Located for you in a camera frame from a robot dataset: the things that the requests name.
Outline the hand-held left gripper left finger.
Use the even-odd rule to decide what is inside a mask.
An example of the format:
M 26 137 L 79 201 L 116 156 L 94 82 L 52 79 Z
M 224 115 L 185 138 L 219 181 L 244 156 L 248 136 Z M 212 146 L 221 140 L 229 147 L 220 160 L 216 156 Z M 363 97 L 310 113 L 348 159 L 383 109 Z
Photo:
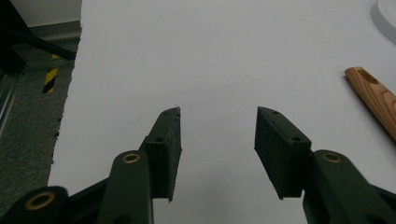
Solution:
M 96 224 L 153 224 L 153 201 L 173 199 L 181 155 L 180 108 L 164 110 L 138 150 L 113 161 Z

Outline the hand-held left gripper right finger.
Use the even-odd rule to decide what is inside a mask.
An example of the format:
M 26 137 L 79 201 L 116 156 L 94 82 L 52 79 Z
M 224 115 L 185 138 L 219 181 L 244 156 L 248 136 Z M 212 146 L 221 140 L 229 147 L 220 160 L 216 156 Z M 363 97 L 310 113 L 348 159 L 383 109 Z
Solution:
M 279 199 L 304 198 L 308 224 L 396 224 L 396 194 L 370 184 L 348 157 L 312 151 L 281 113 L 258 108 L 254 149 Z

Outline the yellow black striped tape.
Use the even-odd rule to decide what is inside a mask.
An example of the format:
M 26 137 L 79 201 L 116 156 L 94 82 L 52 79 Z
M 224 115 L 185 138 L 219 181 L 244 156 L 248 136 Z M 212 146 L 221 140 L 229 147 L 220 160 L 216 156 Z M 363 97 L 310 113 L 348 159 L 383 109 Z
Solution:
M 56 80 L 58 72 L 59 72 L 58 67 L 53 67 L 47 72 L 44 87 L 43 87 L 43 93 L 53 92 L 55 80 Z

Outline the white round plate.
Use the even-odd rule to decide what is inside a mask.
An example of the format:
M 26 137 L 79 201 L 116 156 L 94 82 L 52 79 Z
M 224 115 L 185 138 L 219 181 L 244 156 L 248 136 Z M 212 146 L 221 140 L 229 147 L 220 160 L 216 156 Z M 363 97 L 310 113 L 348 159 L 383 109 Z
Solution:
M 376 28 L 396 45 L 396 0 L 376 0 L 371 18 Z

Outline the black metal stand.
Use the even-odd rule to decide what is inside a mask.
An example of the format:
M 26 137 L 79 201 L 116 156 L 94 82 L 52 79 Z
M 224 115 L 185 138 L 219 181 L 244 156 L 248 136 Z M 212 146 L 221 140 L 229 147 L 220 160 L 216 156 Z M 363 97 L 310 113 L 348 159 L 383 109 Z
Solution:
M 0 0 L 0 70 L 6 74 L 24 70 L 26 62 L 12 48 L 17 44 L 28 44 L 55 54 L 66 60 L 75 60 L 74 51 L 58 47 L 36 37 L 10 0 Z

